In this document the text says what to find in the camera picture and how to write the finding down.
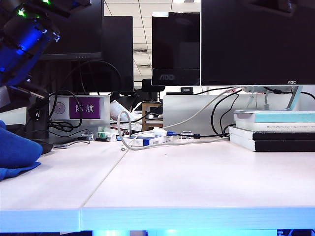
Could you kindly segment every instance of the green led light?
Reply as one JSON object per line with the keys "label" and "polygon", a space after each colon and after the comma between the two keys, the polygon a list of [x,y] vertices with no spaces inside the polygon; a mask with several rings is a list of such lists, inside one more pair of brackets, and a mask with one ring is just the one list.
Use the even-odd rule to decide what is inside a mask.
{"label": "green led light", "polygon": [[51,4],[49,0],[42,0],[42,2],[44,2],[44,3],[48,4],[48,5]]}
{"label": "green led light", "polygon": [[19,11],[18,11],[18,15],[19,15],[19,16],[23,16],[23,17],[26,17],[24,10],[19,10]]}

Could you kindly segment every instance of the office desk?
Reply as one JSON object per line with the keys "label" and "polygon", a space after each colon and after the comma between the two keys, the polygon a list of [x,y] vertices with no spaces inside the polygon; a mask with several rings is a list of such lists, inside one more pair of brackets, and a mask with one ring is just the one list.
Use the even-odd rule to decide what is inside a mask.
{"label": "office desk", "polygon": [[53,150],[37,168],[0,182],[0,232],[80,231],[80,208],[125,155],[120,146]]}
{"label": "office desk", "polygon": [[315,228],[315,153],[73,145],[0,182],[3,232]]}
{"label": "office desk", "polygon": [[315,153],[230,142],[129,151],[82,209],[84,230],[315,227]]}

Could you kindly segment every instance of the purple label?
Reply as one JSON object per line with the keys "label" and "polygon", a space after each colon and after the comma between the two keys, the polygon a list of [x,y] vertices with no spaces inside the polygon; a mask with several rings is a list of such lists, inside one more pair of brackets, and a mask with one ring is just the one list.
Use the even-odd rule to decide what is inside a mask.
{"label": "purple label", "polygon": [[79,97],[81,107],[78,106],[74,97],[70,98],[70,119],[79,119],[80,110],[83,119],[100,119],[99,97]]}

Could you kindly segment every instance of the ceiling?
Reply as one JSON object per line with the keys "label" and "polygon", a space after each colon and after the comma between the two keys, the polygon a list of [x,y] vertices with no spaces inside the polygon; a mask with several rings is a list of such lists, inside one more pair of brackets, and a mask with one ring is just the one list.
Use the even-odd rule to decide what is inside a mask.
{"label": "ceiling", "polygon": [[105,16],[133,16],[134,81],[152,77],[152,12],[200,12],[199,0],[104,0]]}

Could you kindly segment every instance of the stack of books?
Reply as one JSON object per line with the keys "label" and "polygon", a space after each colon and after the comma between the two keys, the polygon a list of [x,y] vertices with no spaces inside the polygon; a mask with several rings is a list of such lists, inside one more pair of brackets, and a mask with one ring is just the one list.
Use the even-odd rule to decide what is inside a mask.
{"label": "stack of books", "polygon": [[255,111],[234,113],[230,140],[257,152],[315,151],[315,112]]}

